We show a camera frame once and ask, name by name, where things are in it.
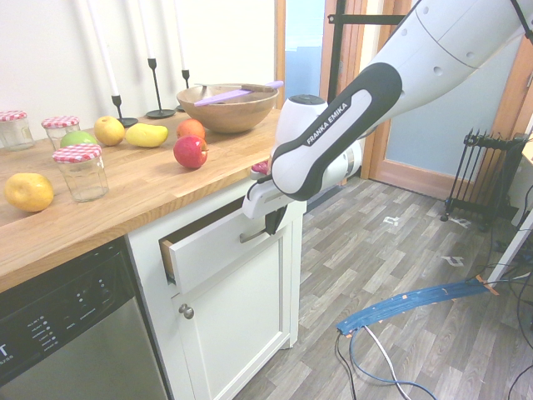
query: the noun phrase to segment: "black metal stand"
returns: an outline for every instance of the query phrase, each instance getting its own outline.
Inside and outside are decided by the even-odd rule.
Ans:
[[[484,232],[496,217],[512,216],[514,210],[505,203],[505,199],[526,142],[526,137],[501,140],[487,136],[486,133],[480,135],[479,131],[473,133],[471,130],[463,141],[465,148],[450,196],[444,201],[446,210],[441,216],[441,221],[447,221],[450,213],[459,208],[480,214],[482,216],[480,230]],[[476,172],[482,165],[486,165],[485,171]]]
[[[341,65],[342,31],[345,25],[398,25],[405,15],[350,15],[345,14],[346,0],[337,0],[335,14],[327,16],[333,28],[333,46],[331,50],[330,81],[327,89],[327,102],[336,97],[336,85],[339,82]]]
[[[163,118],[171,117],[172,115],[176,113],[176,110],[169,110],[169,109],[163,110],[161,108],[161,98],[159,97],[159,87],[157,85],[157,76],[156,76],[157,62],[155,58],[148,58],[148,67],[150,67],[150,69],[152,70],[153,83],[156,86],[157,105],[159,106],[159,109],[147,112],[147,117],[153,118],[153,119],[163,119]]]
[[[113,104],[117,107],[118,120],[125,128],[132,127],[133,125],[139,122],[139,120],[136,118],[123,118],[122,117],[122,112],[120,111],[120,106],[122,105],[122,99],[120,98],[120,94],[118,96],[111,96],[111,100],[113,101]]]
[[[188,89],[189,88],[189,78],[191,77],[191,74],[189,73],[189,70],[188,69],[182,69],[182,76],[183,76],[183,79],[185,79],[185,87]],[[176,107],[176,111],[179,111],[180,113],[184,113],[185,110],[183,109],[183,107],[181,105],[178,105]]]

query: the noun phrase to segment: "wooden bowl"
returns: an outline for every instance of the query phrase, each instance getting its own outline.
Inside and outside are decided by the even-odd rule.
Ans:
[[[200,121],[204,127],[217,133],[241,133],[255,127],[276,104],[277,89],[274,92],[252,92],[226,100],[224,103],[195,107],[203,98],[236,90],[235,87],[196,86],[177,94],[177,101],[191,118]]]

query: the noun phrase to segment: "vinyl plank floor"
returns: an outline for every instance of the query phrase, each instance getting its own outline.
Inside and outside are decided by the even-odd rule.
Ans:
[[[444,204],[434,198],[353,178],[315,201],[304,217],[298,341],[277,352],[238,400],[351,400],[346,370],[334,351],[340,321],[400,293],[490,273],[482,271],[490,233],[480,232],[465,212],[441,222]],[[498,220],[494,241],[509,242],[514,231]],[[493,252],[490,262],[500,256]],[[515,286],[518,293],[521,287]],[[369,328],[400,379],[415,380],[439,400],[501,400],[533,362],[533,350],[518,329],[511,290],[506,284],[496,290],[498,296],[484,293],[429,304]],[[533,301],[533,291],[526,295]],[[533,342],[532,315],[533,307],[521,307]],[[350,339],[341,337],[339,345],[348,358]],[[366,332],[357,335],[354,354],[370,373],[391,377]],[[359,371],[354,381],[358,400],[402,399],[394,386]],[[429,398],[418,388],[404,389],[412,400]],[[515,385],[511,399],[533,400],[533,371]]]

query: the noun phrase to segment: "dishwasher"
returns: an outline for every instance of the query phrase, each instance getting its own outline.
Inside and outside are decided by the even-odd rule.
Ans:
[[[169,400],[123,238],[0,293],[0,400]]]

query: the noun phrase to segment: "glass jar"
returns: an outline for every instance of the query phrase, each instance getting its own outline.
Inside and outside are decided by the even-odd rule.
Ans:
[[[30,148],[35,144],[24,111],[0,112],[0,140],[2,145],[12,152]]]
[[[52,157],[77,202],[96,200],[109,191],[103,169],[102,148],[97,144],[66,146],[56,150]]]
[[[41,126],[47,131],[47,135],[52,142],[53,148],[61,148],[61,139],[73,131],[80,130],[80,118],[71,116],[50,117],[41,122]]]

